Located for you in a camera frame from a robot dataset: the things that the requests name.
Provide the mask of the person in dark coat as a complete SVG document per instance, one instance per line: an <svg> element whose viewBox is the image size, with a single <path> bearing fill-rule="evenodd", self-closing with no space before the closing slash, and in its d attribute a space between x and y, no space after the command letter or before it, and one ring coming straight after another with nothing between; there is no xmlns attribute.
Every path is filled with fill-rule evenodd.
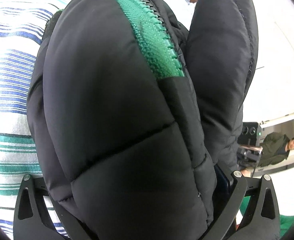
<svg viewBox="0 0 294 240"><path fill-rule="evenodd" d="M286 160L290 151L294 150L294 137L290 139L286 134L272 132L259 146L263 150L258 166L276 165Z"/></svg>

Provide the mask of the black puffer jacket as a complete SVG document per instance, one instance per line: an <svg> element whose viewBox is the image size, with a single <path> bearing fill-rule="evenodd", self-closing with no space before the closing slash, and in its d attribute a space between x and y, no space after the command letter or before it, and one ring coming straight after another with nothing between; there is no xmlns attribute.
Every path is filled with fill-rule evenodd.
<svg viewBox="0 0 294 240"><path fill-rule="evenodd" d="M252 0L71 0L48 21L27 119L51 197L94 239L199 239L258 57Z"/></svg>

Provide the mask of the striped blue bed sheet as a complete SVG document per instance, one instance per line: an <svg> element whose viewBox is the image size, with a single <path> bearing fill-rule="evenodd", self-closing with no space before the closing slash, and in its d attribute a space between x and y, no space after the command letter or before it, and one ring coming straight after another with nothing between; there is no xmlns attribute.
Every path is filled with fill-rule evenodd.
<svg viewBox="0 0 294 240"><path fill-rule="evenodd" d="M42 176L27 123L27 95L46 23L65 5L0 0L0 227L8 237L23 176Z"/></svg>

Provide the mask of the black equipment box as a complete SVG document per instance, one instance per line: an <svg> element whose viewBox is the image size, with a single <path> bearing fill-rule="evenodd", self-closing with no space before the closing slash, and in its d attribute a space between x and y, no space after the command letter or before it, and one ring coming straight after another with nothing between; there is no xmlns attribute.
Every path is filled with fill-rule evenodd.
<svg viewBox="0 0 294 240"><path fill-rule="evenodd" d="M258 122L243 122L237 142L239 145L258 146L260 136L261 126Z"/></svg>

